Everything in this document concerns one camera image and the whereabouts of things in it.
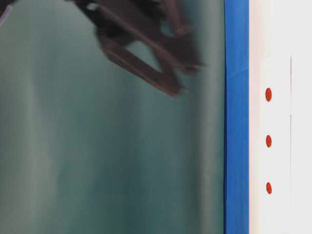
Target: white panel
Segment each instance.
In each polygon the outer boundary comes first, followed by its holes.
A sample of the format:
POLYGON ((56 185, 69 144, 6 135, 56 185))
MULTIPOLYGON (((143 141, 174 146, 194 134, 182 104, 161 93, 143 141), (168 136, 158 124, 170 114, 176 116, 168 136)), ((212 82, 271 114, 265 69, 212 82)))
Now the white panel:
POLYGON ((250 0, 250 234, 290 233, 289 1, 250 0), (266 88, 272 100, 266 101, 266 88), (266 145, 271 135, 272 146, 266 145), (273 192, 267 193, 270 182, 273 192))
POLYGON ((312 2, 292 5, 292 233, 312 233, 312 2))

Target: green fabric background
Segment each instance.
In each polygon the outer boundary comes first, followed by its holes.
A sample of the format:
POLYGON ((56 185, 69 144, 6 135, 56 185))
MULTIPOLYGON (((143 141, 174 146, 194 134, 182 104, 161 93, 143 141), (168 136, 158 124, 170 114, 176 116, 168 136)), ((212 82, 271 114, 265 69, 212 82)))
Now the green fabric background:
POLYGON ((223 1, 184 2, 208 66, 175 99, 109 62, 72 3, 16 5, 0 27, 0 233, 223 233, 223 1))

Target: white surface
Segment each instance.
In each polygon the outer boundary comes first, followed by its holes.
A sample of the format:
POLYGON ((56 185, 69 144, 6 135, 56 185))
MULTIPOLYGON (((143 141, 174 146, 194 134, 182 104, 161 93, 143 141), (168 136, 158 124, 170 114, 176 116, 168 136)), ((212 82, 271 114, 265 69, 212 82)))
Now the white surface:
POLYGON ((289 1, 250 0, 250 234, 290 233, 289 10, 289 1), (268 87, 270 102, 265 99, 268 87))
POLYGON ((311 233, 312 3, 292 2, 292 233, 311 233))

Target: blurry robotic claw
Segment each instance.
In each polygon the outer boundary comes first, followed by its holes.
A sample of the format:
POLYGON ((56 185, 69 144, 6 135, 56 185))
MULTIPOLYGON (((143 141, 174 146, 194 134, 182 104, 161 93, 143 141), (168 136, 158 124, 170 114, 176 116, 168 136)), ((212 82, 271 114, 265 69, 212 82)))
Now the blurry robotic claw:
MULTIPOLYGON (((0 24, 16 0, 0 0, 0 24)), ((72 0, 96 26, 96 35, 109 60, 175 96, 184 88, 174 74, 189 74, 201 66, 192 43, 190 26, 184 18, 180 0, 72 0), (174 35, 161 32, 168 18, 174 35), (148 45, 161 67, 159 72, 130 53, 125 46, 134 40, 148 45)))
POLYGON ((12 4, 16 0, 0 0, 0 25, 4 23, 7 16, 10 14, 12 9, 12 4))

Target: blue edge strip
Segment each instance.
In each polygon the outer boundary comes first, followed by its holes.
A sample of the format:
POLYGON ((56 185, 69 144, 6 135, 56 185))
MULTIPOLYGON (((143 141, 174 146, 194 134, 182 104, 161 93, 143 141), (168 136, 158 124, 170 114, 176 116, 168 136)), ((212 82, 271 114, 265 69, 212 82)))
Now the blue edge strip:
POLYGON ((249 0, 225 0, 225 233, 249 233, 249 0))

